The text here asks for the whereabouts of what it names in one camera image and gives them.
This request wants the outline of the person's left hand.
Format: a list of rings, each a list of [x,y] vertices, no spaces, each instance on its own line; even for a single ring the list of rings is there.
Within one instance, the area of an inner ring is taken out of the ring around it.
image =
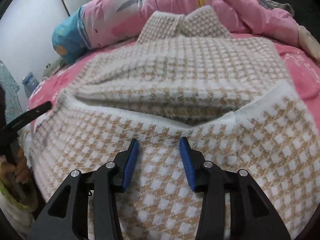
[[[17,183],[26,184],[30,180],[30,170],[27,166],[27,159],[24,155],[24,151],[20,148],[17,153],[18,161],[16,165],[10,163],[2,162],[1,163],[1,181],[6,187],[11,187],[12,182],[9,179],[9,174],[14,174]]]

